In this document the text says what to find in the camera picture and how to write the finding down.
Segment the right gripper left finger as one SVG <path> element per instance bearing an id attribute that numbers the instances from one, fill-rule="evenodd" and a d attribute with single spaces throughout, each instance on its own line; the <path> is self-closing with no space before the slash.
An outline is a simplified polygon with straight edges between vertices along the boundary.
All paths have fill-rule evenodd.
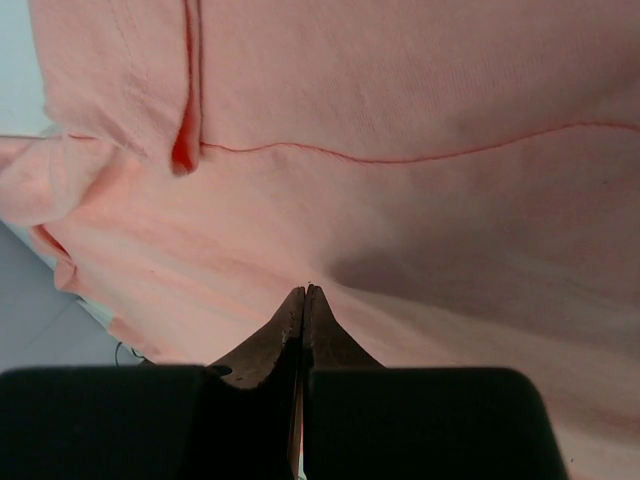
<path id="1" fill-rule="evenodd" d="M 305 291 L 209 366 L 22 368 L 1 376 L 5 479 L 293 479 Z"/>

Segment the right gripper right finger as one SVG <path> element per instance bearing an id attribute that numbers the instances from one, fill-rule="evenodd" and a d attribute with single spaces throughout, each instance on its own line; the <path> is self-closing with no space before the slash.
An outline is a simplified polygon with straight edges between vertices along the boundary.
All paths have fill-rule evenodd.
<path id="1" fill-rule="evenodd" d="M 310 286 L 303 313 L 310 479 L 564 479 L 534 384 L 502 367 L 389 368 Z"/>

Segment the pink t shirt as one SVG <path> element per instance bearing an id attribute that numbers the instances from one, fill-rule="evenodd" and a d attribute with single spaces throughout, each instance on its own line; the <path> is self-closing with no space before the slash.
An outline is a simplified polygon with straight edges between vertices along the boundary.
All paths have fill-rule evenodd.
<path id="1" fill-rule="evenodd" d="M 389 366 L 527 375 L 574 479 L 639 475 L 635 1 L 33 1 L 55 131 L 1 216 L 154 362 L 323 288 Z"/>

